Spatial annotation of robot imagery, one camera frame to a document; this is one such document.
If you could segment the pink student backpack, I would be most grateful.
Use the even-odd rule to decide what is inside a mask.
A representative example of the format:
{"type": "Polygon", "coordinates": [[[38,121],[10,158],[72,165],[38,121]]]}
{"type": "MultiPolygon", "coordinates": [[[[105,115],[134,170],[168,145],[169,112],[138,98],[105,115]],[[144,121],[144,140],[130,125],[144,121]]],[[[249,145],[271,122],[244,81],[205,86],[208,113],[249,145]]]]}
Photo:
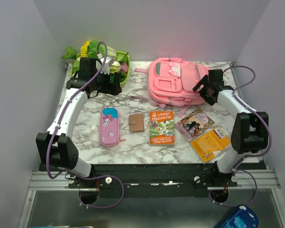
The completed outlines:
{"type": "Polygon", "coordinates": [[[193,88],[209,71],[209,67],[185,61],[178,57],[163,57],[151,62],[149,69],[135,72],[148,75],[148,95],[141,97],[152,106],[189,107],[204,103],[193,88]]]}

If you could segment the brown leather wallet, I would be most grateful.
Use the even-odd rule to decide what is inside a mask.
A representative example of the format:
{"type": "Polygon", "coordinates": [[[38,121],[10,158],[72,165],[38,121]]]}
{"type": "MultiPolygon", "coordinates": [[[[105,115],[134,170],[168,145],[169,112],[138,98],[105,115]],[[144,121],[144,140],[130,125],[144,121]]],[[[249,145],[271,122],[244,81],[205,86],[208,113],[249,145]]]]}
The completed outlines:
{"type": "Polygon", "coordinates": [[[129,115],[129,131],[131,133],[144,131],[143,114],[129,115]]]}

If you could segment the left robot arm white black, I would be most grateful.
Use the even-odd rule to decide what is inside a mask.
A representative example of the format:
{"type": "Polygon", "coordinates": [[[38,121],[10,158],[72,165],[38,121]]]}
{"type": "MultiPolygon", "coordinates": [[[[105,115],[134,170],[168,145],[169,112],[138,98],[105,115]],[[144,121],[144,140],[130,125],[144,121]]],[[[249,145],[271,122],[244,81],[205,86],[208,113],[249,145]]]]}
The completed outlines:
{"type": "Polygon", "coordinates": [[[97,58],[81,57],[79,69],[66,83],[66,95],[55,120],[45,133],[36,136],[39,156],[47,172],[50,172],[50,167],[68,171],[80,176],[79,181],[86,188],[95,184],[94,166],[79,157],[72,142],[73,130],[93,91],[110,95],[121,93],[119,73],[110,74],[113,63],[112,57],[101,54],[97,58]]]}

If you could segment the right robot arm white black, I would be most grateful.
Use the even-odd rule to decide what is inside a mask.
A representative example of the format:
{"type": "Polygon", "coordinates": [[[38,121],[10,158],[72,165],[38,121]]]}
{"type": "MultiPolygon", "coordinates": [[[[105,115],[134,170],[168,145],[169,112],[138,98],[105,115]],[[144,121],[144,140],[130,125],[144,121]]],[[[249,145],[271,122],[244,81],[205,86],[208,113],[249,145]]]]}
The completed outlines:
{"type": "MultiPolygon", "coordinates": [[[[256,78],[254,70],[247,66],[243,68],[253,73],[253,79],[239,88],[249,85],[256,78]]],[[[272,146],[268,114],[257,111],[238,97],[236,91],[239,88],[225,85],[224,72],[222,69],[209,70],[193,88],[206,103],[211,106],[215,103],[222,105],[235,120],[231,133],[233,152],[219,159],[215,164],[217,170],[209,174],[209,181],[214,186],[224,183],[225,174],[235,172],[244,159],[264,156],[272,146]]]]}

